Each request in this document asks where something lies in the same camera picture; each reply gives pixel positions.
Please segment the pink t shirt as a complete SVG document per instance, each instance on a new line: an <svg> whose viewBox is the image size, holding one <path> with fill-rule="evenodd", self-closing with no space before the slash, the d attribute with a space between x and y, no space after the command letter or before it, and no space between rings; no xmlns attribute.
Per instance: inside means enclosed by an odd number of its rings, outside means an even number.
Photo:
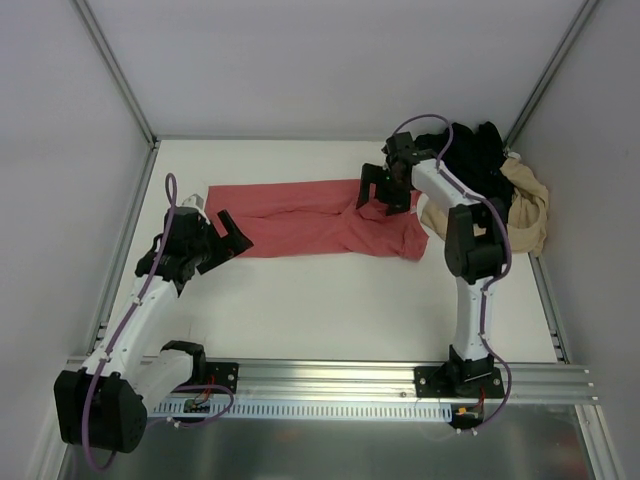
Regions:
<svg viewBox="0 0 640 480"><path fill-rule="evenodd" d="M205 212L226 210L252 242L246 258L357 253L417 262L429 236L415 213L388 216L373 199L356 207L357 179L208 188Z"/></svg>

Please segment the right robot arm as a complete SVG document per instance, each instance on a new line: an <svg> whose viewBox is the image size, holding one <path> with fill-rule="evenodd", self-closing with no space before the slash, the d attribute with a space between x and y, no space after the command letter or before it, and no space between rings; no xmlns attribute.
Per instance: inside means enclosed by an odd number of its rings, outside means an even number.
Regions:
<svg viewBox="0 0 640 480"><path fill-rule="evenodd" d="M444 258L456 280L456 331L442 365L415 368L416 395L501 399L506 368L490 345L489 330L495 287L512 261L503 206L466 187L408 132L390 136L382 151L384 165L361 169L358 207L376 199L390 215L405 213L417 191L448 211Z"/></svg>

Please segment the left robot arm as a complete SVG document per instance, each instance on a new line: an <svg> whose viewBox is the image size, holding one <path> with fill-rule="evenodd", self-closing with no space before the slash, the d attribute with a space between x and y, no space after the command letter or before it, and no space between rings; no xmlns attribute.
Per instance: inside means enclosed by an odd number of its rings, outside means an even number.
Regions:
<svg viewBox="0 0 640 480"><path fill-rule="evenodd" d="M64 443L130 453L165 397L179 387L196 391L205 385L201 344L170 340L149 365L142 358L187 283L252 248L228 211L217 217L222 232L193 206L167 210L164 230L138 260L132 291L104 338L78 370L62 371L54 383Z"/></svg>

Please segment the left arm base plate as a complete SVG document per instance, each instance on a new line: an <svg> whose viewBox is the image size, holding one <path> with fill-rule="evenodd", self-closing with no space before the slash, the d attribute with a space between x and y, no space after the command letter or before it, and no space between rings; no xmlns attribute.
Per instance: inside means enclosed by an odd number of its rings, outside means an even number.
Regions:
<svg viewBox="0 0 640 480"><path fill-rule="evenodd" d="M227 361L208 361L205 369L205 383L223 386L236 393L239 378L239 364Z"/></svg>

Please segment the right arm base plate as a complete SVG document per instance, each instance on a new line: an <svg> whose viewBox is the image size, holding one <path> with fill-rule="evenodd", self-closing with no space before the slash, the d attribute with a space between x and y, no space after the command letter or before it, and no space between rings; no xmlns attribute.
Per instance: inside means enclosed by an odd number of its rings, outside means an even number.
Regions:
<svg viewBox="0 0 640 480"><path fill-rule="evenodd" d="M494 368L490 375L469 381L455 380L446 365L417 366L413 370L418 398L502 399L505 387L501 372Z"/></svg>

